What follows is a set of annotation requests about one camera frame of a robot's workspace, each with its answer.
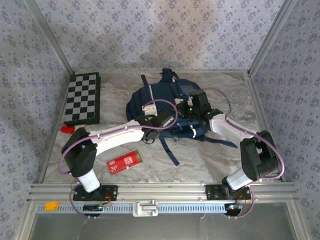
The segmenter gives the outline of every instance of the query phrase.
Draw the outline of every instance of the red box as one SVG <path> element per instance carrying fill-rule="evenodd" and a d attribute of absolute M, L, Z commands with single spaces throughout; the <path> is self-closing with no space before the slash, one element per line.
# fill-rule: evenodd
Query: red box
<path fill-rule="evenodd" d="M 108 161 L 106 164 L 110 174 L 114 175 L 142 163 L 138 150 Z"/>

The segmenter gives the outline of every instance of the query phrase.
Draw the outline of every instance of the black and white checkered board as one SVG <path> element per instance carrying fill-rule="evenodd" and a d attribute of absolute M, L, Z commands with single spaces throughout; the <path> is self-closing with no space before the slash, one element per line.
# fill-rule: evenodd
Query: black and white checkered board
<path fill-rule="evenodd" d="M 70 77 L 64 124 L 98 124 L 100 121 L 100 77 L 98 72 Z"/>

